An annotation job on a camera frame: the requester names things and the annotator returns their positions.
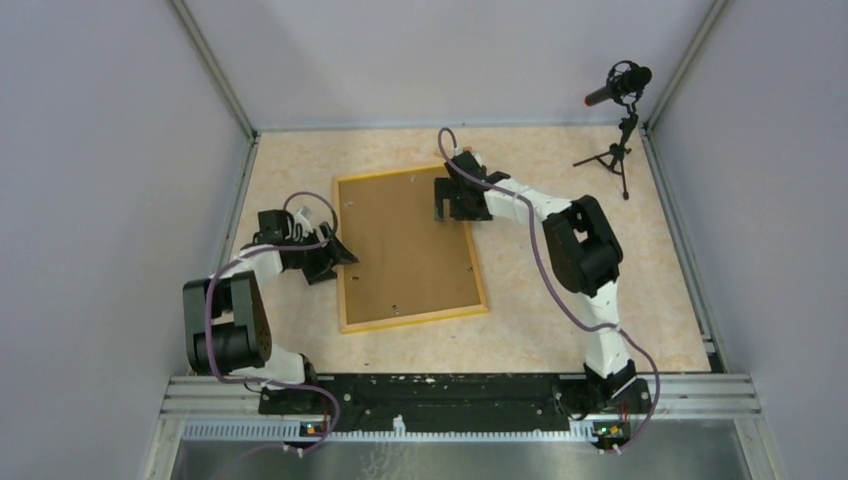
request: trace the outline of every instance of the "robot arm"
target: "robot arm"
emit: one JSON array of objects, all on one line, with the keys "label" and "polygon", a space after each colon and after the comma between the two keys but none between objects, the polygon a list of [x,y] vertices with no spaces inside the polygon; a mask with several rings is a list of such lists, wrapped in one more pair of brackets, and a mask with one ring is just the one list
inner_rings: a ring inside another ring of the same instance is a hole
[{"label": "robot arm", "polygon": [[[285,270],[302,270],[309,285],[336,278],[333,268],[358,262],[324,222],[318,229],[308,220],[309,210],[292,215],[285,210],[259,212],[259,231],[243,247],[238,263],[222,275],[212,292],[212,319],[232,312],[233,321],[212,326],[215,359],[224,374],[273,378],[285,383],[310,383],[314,369],[308,359],[271,341],[260,291]],[[326,240],[321,248],[305,251],[268,250],[269,246],[306,246]],[[191,367],[211,373],[206,352],[205,305],[210,278],[183,286],[186,350]]]},{"label": "robot arm", "polygon": [[[471,152],[457,154],[452,162],[464,172],[489,184],[496,184],[514,195],[483,187],[469,181],[445,164],[450,178],[435,181],[436,220],[444,220],[444,203],[456,220],[485,221],[507,218],[527,225],[527,204],[517,196],[530,200],[534,216],[541,223],[551,258],[554,275],[560,284],[577,294],[587,307],[588,327],[619,324],[616,293],[621,247],[597,200],[584,196],[571,201],[551,197],[510,178],[503,172],[487,175],[482,158]],[[583,241],[575,231],[586,232]],[[584,369],[606,399],[613,399],[636,379],[633,360],[624,341],[614,329],[589,334]]]}]

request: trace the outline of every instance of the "white wall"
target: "white wall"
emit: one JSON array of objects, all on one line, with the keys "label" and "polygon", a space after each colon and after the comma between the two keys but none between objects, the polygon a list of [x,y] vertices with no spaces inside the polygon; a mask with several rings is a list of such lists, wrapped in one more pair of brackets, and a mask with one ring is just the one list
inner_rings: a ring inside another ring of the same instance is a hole
[{"label": "white wall", "polygon": [[246,145],[164,0],[0,7],[0,478],[140,474]]},{"label": "white wall", "polygon": [[657,131],[730,365],[793,478],[844,478],[848,3],[736,1]]},{"label": "white wall", "polygon": [[615,123],[617,61],[648,113],[712,0],[190,0],[259,129]]}]

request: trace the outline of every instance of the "floor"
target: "floor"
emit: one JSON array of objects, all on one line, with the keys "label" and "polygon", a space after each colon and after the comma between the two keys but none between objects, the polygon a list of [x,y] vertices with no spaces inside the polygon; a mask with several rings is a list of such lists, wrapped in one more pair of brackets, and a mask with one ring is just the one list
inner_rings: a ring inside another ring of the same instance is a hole
[{"label": "floor", "polygon": [[[331,198],[332,179],[441,163],[437,129],[264,133],[248,186],[235,245],[249,242],[256,213],[281,208],[292,192]],[[490,166],[537,190],[565,198],[590,194],[603,207],[624,251],[619,278],[621,325],[662,371],[707,371],[701,333],[683,281],[653,178],[638,138],[626,159],[630,200],[621,180],[590,163],[615,127],[458,129]],[[329,219],[306,200],[316,219]],[[473,225],[490,313],[365,333],[341,334],[336,282],[307,286],[287,272],[265,287],[274,342],[306,354],[320,372],[579,372],[585,334],[557,309],[539,278],[526,227],[505,220]],[[540,239],[542,250],[544,239]],[[569,305],[574,297],[560,289]],[[640,371],[649,370],[631,352]]]}]

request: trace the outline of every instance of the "wooden picture frame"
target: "wooden picture frame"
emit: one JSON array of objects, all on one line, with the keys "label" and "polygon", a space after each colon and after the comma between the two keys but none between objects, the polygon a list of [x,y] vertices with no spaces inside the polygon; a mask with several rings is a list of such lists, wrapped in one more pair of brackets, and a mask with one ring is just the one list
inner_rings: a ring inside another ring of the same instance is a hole
[{"label": "wooden picture frame", "polygon": [[470,225],[433,217],[444,176],[438,164],[333,180],[337,235],[360,260],[338,268],[342,333],[489,311]]}]

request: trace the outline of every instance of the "tripod stand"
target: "tripod stand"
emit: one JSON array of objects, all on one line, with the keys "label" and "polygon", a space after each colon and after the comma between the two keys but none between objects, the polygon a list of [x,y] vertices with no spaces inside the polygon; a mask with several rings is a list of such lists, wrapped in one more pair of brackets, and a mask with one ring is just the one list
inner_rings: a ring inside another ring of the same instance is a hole
[{"label": "tripod stand", "polygon": [[[621,130],[621,140],[619,140],[618,143],[610,145],[609,150],[606,152],[587,158],[586,160],[581,160],[575,163],[574,166],[579,167],[584,163],[597,160],[598,163],[607,169],[607,171],[621,177],[621,184],[624,186],[624,193],[622,193],[621,196],[627,200],[630,198],[630,193],[627,192],[627,177],[624,175],[624,156],[630,153],[630,149],[625,147],[625,144],[627,143],[627,140],[630,139],[630,134],[633,133],[633,129],[636,128],[636,125],[639,123],[639,115],[636,115],[635,105],[624,104],[624,106],[627,108],[627,117],[622,118],[621,123],[618,124],[619,130]],[[608,155],[612,157],[610,163],[602,160]]]}]

